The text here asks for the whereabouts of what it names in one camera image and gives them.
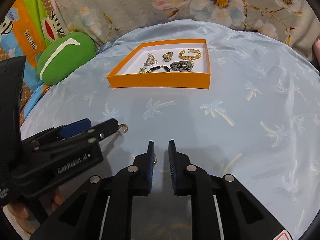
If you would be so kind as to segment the person's left hand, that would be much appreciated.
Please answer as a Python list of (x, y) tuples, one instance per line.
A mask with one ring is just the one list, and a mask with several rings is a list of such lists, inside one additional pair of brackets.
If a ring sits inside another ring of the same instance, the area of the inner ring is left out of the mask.
[[(65, 198), (59, 189), (53, 190), (50, 194), (52, 198), (52, 210), (55, 211), (64, 201)], [(29, 210), (22, 203), (11, 203), (7, 205), (7, 209), (11, 215), (15, 218), (17, 224), (22, 230), (30, 235), (35, 232), (35, 229), (29, 224), (27, 219), (29, 218)]]

